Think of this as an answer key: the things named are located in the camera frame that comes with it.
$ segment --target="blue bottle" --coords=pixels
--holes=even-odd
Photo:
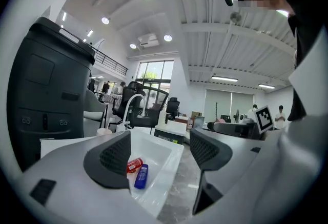
[[[148,176],[148,165],[143,164],[135,180],[134,187],[137,189],[144,189],[146,186],[147,176]]]

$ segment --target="faucet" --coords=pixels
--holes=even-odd
[[[145,109],[146,109],[146,99],[145,99],[145,97],[144,97],[142,94],[135,94],[135,95],[133,95],[133,96],[129,99],[129,101],[128,101],[128,103],[127,103],[127,107],[125,108],[125,113],[124,113],[124,117],[123,117],[123,122],[122,122],[122,124],[118,125],[117,128],[116,128],[116,131],[117,131],[117,132],[119,132],[119,131],[124,131],[124,130],[127,129],[127,128],[125,127],[125,125],[128,125],[128,124],[130,123],[130,121],[126,121],[126,119],[127,119],[127,115],[128,115],[129,106],[130,106],[131,101],[132,101],[134,98],[136,98],[137,96],[140,96],[140,97],[143,99],[143,101],[144,101],[144,105],[143,105],[143,110],[142,110],[142,114],[141,114],[141,116],[145,116]]]

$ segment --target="ceiling light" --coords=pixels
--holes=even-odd
[[[167,42],[170,42],[170,41],[172,41],[172,36],[167,34],[167,35],[164,36],[164,40],[167,41]]]
[[[273,86],[268,86],[268,85],[263,85],[263,84],[259,84],[259,87],[264,87],[264,88],[269,88],[269,89],[275,89],[275,87]]]
[[[105,25],[109,24],[109,20],[108,20],[108,18],[106,18],[106,17],[103,17],[103,18],[101,19],[101,21],[102,21],[102,23],[105,24]]]
[[[284,10],[276,10],[278,13],[281,13],[283,16],[288,17],[289,13]]]
[[[231,81],[231,82],[237,82],[238,81],[238,79],[235,79],[235,78],[227,78],[227,77],[220,77],[220,76],[212,76],[212,79]]]

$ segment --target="floor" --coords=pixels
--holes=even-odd
[[[200,180],[200,169],[191,154],[189,145],[183,145],[184,150],[174,182],[157,218],[164,224],[178,223],[192,217]]]

